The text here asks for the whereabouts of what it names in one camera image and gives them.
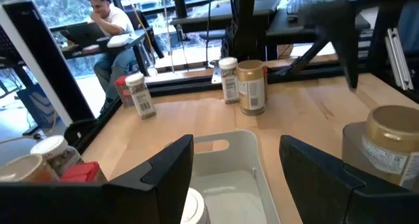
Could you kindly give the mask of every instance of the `man's hand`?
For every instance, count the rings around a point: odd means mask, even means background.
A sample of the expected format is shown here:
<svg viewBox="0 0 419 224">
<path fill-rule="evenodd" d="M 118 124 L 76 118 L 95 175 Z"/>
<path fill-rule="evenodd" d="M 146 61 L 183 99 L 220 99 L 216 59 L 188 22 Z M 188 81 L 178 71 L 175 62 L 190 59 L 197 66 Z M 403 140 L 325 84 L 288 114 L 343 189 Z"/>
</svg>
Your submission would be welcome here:
<svg viewBox="0 0 419 224">
<path fill-rule="evenodd" d="M 95 21 L 95 22 L 98 22 L 99 20 L 101 20 L 102 18 L 100 17 L 100 15 L 98 14 L 98 13 L 95 13 L 95 12 L 93 12 L 91 15 L 90 15 L 90 18 L 93 20 L 93 21 Z"/>
</svg>

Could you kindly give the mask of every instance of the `white t-shirt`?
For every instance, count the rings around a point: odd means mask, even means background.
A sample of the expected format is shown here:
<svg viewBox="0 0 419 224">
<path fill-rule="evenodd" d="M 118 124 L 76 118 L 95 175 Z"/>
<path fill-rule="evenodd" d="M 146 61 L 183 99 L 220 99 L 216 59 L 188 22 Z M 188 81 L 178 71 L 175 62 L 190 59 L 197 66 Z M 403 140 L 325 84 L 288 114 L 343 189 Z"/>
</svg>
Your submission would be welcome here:
<svg viewBox="0 0 419 224">
<path fill-rule="evenodd" d="M 126 15 L 126 13 L 120 8 L 115 7 L 113 4 L 111 4 L 109 8 L 111 9 L 111 12 L 104 20 L 110 22 L 111 24 L 121 27 L 124 30 L 124 33 L 133 33 L 134 27 L 132 26 L 131 20 L 129 19 L 128 15 Z M 103 29 L 102 31 L 106 36 L 110 36 L 110 34 L 104 31 Z"/>
</svg>

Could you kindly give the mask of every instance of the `peanut butter jar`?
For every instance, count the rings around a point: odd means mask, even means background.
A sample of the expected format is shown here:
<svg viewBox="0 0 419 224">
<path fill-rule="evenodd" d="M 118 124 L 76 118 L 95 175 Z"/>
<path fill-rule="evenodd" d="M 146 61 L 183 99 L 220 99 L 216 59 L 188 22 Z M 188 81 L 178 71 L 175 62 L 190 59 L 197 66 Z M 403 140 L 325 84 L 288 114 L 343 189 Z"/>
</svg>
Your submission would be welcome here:
<svg viewBox="0 0 419 224">
<path fill-rule="evenodd" d="M 42 155 L 26 155 L 0 168 L 0 182 L 48 183 L 57 180 L 58 175 Z"/>
<path fill-rule="evenodd" d="M 373 109 L 361 143 L 361 152 L 389 175 L 389 182 L 412 189 L 419 174 L 419 110 L 400 105 Z"/>
<path fill-rule="evenodd" d="M 246 115 L 264 112 L 266 99 L 266 67 L 259 60 L 245 60 L 237 66 L 240 107 Z"/>
</svg>

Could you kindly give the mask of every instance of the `red lid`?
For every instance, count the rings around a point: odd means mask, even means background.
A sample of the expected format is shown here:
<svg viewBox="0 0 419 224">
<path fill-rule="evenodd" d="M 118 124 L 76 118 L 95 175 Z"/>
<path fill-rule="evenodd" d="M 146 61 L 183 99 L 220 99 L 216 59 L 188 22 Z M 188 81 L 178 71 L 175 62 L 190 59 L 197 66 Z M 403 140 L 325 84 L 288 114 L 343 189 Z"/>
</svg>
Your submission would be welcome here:
<svg viewBox="0 0 419 224">
<path fill-rule="evenodd" d="M 125 78 L 127 76 L 120 76 L 116 81 L 115 81 L 115 85 L 119 85 L 119 86 L 126 86 L 125 85 Z"/>
<path fill-rule="evenodd" d="M 79 175 L 75 177 L 61 178 L 60 182 L 89 182 L 87 175 Z"/>
<path fill-rule="evenodd" d="M 87 176 L 86 181 L 92 181 L 98 170 L 100 169 L 98 162 L 86 162 L 82 164 L 74 164 L 70 166 L 62 175 L 62 179 L 77 176 Z"/>
</svg>

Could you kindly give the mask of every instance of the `jar label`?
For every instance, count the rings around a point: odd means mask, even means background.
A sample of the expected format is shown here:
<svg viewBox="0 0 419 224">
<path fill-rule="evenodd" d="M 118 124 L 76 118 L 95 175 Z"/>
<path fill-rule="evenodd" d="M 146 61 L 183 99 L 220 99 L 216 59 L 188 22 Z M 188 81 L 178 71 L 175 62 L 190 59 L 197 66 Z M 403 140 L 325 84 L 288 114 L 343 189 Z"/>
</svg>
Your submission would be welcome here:
<svg viewBox="0 0 419 224">
<path fill-rule="evenodd" d="M 410 154 L 410 159 L 407 162 L 405 172 L 401 177 L 400 186 L 406 189 L 413 189 L 414 182 L 419 175 L 419 152 Z"/>
<path fill-rule="evenodd" d="M 365 136 L 362 137 L 362 145 L 361 152 L 376 169 L 390 174 L 401 174 L 407 160 L 406 155 L 382 149 Z"/>
<path fill-rule="evenodd" d="M 238 100 L 237 78 L 228 76 L 222 78 L 224 100 Z"/>
<path fill-rule="evenodd" d="M 137 111 L 141 116 L 155 112 L 155 107 L 151 101 L 150 92 L 148 90 L 143 90 L 132 97 L 134 98 L 134 104 L 136 105 Z"/>
<path fill-rule="evenodd" d="M 264 78 L 246 82 L 238 81 L 238 91 L 245 96 L 243 99 L 246 103 L 242 104 L 244 108 L 255 110 L 264 106 Z"/>
</svg>

